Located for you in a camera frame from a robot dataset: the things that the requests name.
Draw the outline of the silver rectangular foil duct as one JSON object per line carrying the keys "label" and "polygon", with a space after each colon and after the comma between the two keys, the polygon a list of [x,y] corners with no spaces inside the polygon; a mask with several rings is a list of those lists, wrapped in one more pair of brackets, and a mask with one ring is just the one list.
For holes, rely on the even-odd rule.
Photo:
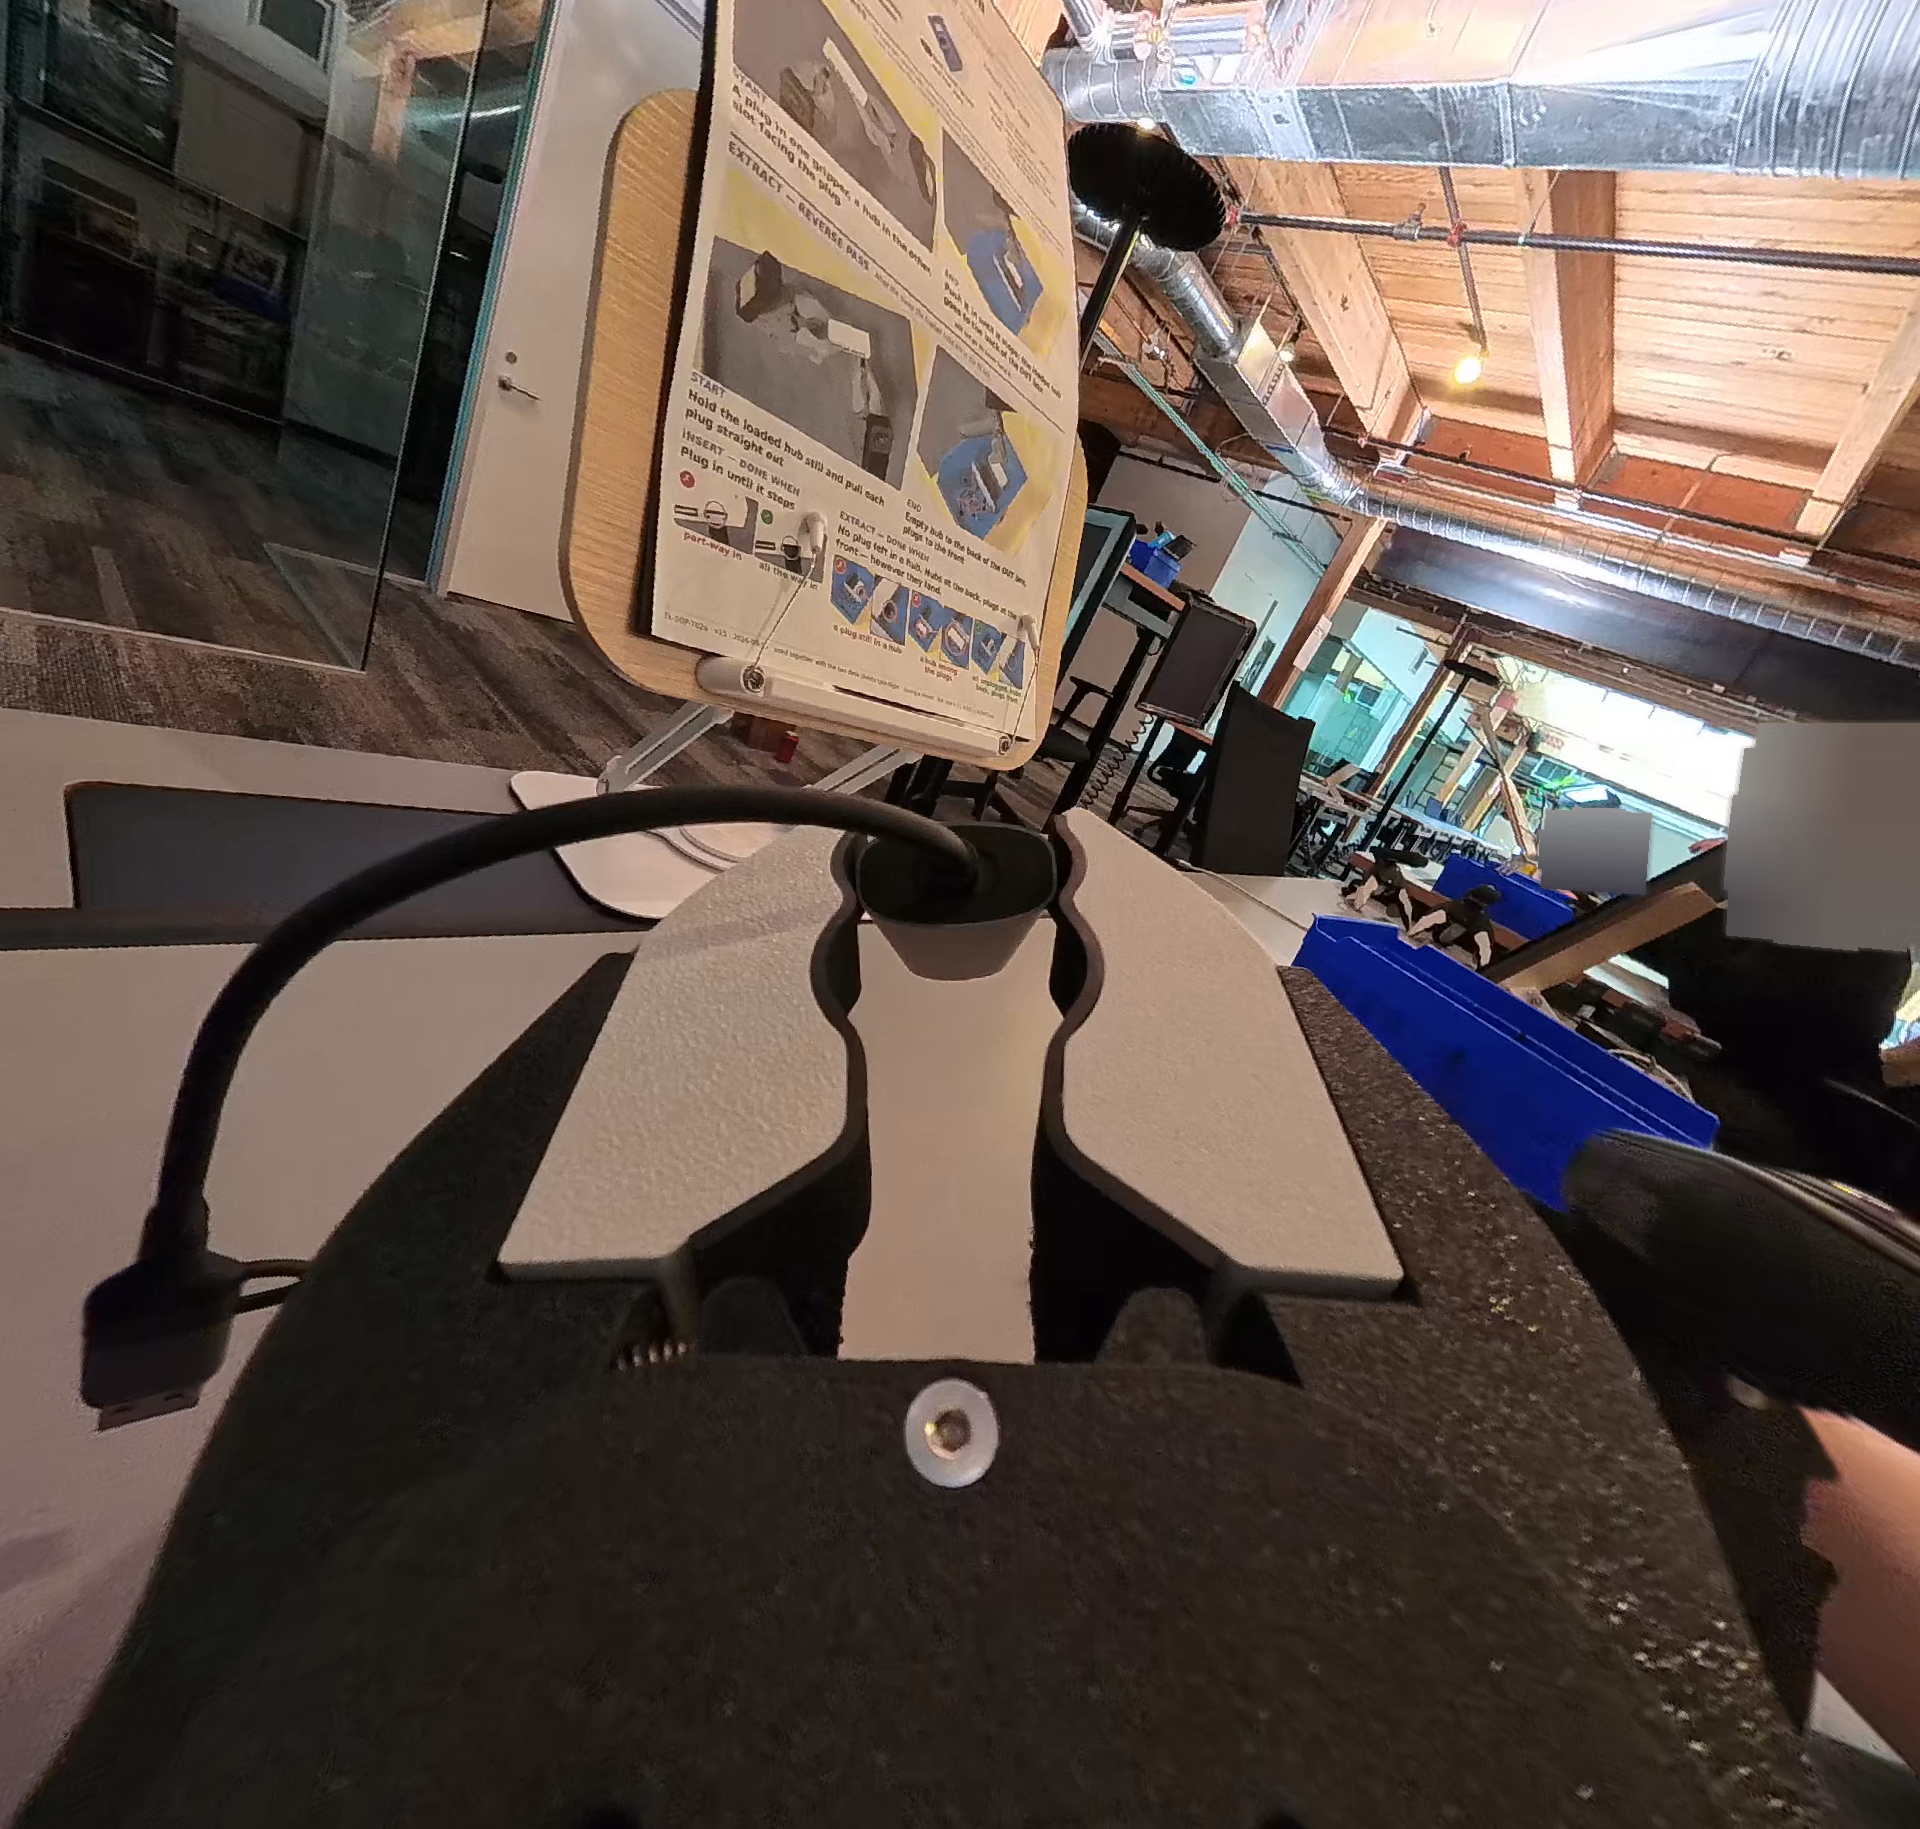
{"label": "silver rectangular foil duct", "polygon": [[1240,0],[1043,75],[1198,156],[1915,178],[1918,0]]}

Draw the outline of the black computer monitor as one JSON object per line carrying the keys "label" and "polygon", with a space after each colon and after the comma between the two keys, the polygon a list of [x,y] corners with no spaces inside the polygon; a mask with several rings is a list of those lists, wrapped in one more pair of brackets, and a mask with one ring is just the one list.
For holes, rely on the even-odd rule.
{"label": "black computer monitor", "polygon": [[1140,712],[1190,730],[1206,729],[1245,661],[1255,628],[1252,616],[1204,594],[1190,594],[1140,687]]}

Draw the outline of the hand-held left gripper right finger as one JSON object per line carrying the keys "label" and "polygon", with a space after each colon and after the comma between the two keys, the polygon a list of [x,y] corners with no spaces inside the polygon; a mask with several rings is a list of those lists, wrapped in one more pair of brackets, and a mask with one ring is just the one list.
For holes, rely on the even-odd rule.
{"label": "hand-held left gripper right finger", "polygon": [[1270,953],[1194,875],[1072,809],[1040,1155],[1206,1275],[1393,1294],[1403,1265]]}

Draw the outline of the black pole with round disc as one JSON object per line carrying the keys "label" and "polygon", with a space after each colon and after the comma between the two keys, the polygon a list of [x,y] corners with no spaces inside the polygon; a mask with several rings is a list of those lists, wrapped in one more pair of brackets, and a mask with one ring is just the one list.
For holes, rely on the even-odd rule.
{"label": "black pole with round disc", "polygon": [[1188,257],[1223,236],[1230,211],[1198,161],[1136,122],[1082,125],[1067,136],[1065,153],[1073,203],[1111,227],[1081,308],[1081,362],[1086,362],[1102,312],[1143,242],[1151,239],[1168,257]]}

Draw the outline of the black framed cabinet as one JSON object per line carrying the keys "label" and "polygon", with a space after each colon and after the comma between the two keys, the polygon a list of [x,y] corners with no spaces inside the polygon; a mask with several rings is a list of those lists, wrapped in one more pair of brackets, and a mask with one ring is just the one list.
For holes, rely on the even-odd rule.
{"label": "black framed cabinet", "polygon": [[1106,603],[1118,569],[1128,564],[1138,533],[1140,525],[1134,514],[1100,503],[1086,507],[1065,621],[1059,684],[1067,681],[1081,644],[1086,641],[1098,611]]}

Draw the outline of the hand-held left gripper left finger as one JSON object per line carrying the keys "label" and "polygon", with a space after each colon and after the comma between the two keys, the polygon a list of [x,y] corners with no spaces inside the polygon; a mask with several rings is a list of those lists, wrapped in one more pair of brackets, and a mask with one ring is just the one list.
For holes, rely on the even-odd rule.
{"label": "hand-held left gripper left finger", "polygon": [[835,1336],[873,1213],[842,833],[798,829],[636,946],[502,1245],[503,1275],[641,1279],[690,1324],[729,1279]]}

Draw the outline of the printed instruction sheet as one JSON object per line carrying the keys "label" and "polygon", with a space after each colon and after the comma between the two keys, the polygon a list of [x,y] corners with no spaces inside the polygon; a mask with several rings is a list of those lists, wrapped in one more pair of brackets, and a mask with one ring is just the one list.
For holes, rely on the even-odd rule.
{"label": "printed instruction sheet", "polygon": [[953,761],[1043,726],[1077,461],[1065,118],[990,0],[708,0],[646,630]]}

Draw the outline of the black shelving rack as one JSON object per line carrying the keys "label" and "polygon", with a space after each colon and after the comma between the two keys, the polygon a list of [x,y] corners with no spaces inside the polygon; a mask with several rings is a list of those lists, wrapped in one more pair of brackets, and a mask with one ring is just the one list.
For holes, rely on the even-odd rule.
{"label": "black shelving rack", "polygon": [[283,414],[336,0],[5,0],[5,338]]}

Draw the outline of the black ceiling pipe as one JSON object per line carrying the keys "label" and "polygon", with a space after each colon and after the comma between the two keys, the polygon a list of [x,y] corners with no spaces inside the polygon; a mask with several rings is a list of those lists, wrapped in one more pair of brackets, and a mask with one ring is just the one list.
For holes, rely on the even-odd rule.
{"label": "black ceiling pipe", "polygon": [[1775,267],[1805,274],[1845,274],[1870,279],[1918,280],[1918,257],[1886,253],[1815,251],[1796,246],[1757,246],[1742,242],[1674,242],[1620,236],[1567,236],[1539,228],[1430,224],[1418,217],[1371,221],[1317,217],[1299,211],[1239,210],[1237,227],[1295,233],[1344,236],[1403,246],[1447,246],[1450,251],[1488,248],[1503,253],[1605,254],[1667,262],[1712,262],[1721,266]]}

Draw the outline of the blue plastic bin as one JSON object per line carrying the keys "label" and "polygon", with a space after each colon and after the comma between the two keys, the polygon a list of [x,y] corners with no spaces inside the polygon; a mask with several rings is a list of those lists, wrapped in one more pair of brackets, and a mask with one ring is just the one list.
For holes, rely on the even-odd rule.
{"label": "blue plastic bin", "polygon": [[1433,880],[1435,896],[1466,899],[1474,889],[1493,889],[1492,898],[1480,899],[1489,921],[1522,942],[1539,941],[1575,921],[1572,902],[1530,875],[1459,852],[1448,854]]}
{"label": "blue plastic bin", "polygon": [[1526,1195],[1563,1210],[1583,1142],[1644,1133],[1712,1148],[1717,1116],[1437,949],[1321,915],[1297,956]]}

